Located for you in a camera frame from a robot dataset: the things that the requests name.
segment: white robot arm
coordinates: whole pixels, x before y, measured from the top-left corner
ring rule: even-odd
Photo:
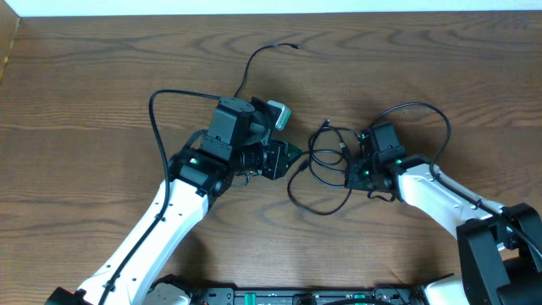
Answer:
[[[170,187],[169,207],[164,217],[125,265],[114,288],[109,292],[105,304],[142,304],[149,287],[174,249],[186,236],[186,233],[207,213],[207,195],[203,197],[197,195],[194,186],[181,180],[174,180],[170,183]],[[90,279],[85,280],[79,286],[78,291],[86,291],[83,296],[85,301],[90,304],[98,304],[105,289],[105,283],[108,282],[121,261],[159,214],[164,200],[164,192],[165,182],[162,182],[151,206],[117,251]],[[164,294],[159,301],[179,305],[187,304],[190,301],[181,290],[176,292],[176,295]]]
[[[440,174],[441,179],[446,181],[448,185],[473,199],[482,199],[494,211],[501,213],[502,204],[481,198],[442,173],[436,165],[435,172]],[[400,196],[404,202],[424,211],[455,238],[457,238],[456,228],[458,226],[465,224],[470,219],[491,217],[489,213],[476,208],[467,200],[442,186],[429,172],[428,164],[420,164],[407,169],[404,174],[397,177],[397,182]],[[504,249],[502,244],[497,247],[499,250]],[[430,283],[424,288],[424,293],[429,304],[469,305],[460,275],[453,275]]]

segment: table surface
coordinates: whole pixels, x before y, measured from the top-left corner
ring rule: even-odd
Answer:
[[[250,54],[273,42],[303,49],[259,53],[241,96],[291,108],[278,136],[306,148],[325,118],[360,130],[398,103],[432,103],[454,126],[439,161],[449,176],[542,210],[542,13],[22,19],[0,87],[0,303],[74,291],[142,216],[163,178],[152,91],[232,95]],[[157,100],[169,155],[208,127],[214,105]],[[444,140],[430,110],[390,120],[410,153],[431,155]],[[289,202],[286,183],[256,178],[227,191],[162,274],[363,287],[460,272],[453,237],[416,208],[355,191],[336,215],[319,217]],[[309,174],[295,191],[318,208],[346,194]]]

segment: wood grain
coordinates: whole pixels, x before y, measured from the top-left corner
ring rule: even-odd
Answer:
[[[0,0],[0,84],[18,24],[19,16],[4,0]]]
[[[272,42],[303,49],[258,54],[241,95],[292,109],[279,136],[306,147],[325,118],[360,130],[397,103],[432,103],[455,128],[440,161],[447,174],[485,197],[542,209],[542,13],[23,19],[0,88],[0,303],[73,291],[139,220],[162,179],[147,114],[153,90],[231,95],[248,56]],[[213,108],[160,97],[167,152],[206,128]],[[390,119],[412,153],[430,155],[444,140],[425,109]],[[360,287],[460,271],[454,239],[415,208],[355,192],[321,218],[289,203],[286,182],[229,190],[163,274]],[[307,175],[296,192],[319,208],[345,195]]]

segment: black bracket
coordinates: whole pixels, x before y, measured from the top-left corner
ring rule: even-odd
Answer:
[[[58,287],[46,300],[45,305],[91,305],[83,299],[85,294],[86,291],[82,289],[71,293],[62,287]]]
[[[533,208],[522,203],[506,208],[503,216],[515,220],[518,228],[542,244],[542,222]],[[540,258],[522,241],[509,241],[515,236],[506,232],[503,224],[493,218],[472,219],[458,226],[456,232],[463,288],[471,304],[507,305],[512,304],[510,300],[513,304],[542,303]],[[519,247],[519,257],[503,262],[496,246],[501,242]],[[518,292],[525,302],[512,297]]]

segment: green object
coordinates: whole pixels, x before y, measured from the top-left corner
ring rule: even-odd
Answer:
[[[245,294],[245,305],[256,305],[256,293]]]
[[[291,111],[286,112],[284,123],[280,125],[280,130],[283,130],[286,127],[286,123],[288,123],[288,119],[290,119]]]
[[[356,294],[354,298],[367,298],[364,294]],[[356,303],[356,305],[367,305],[366,303]]]

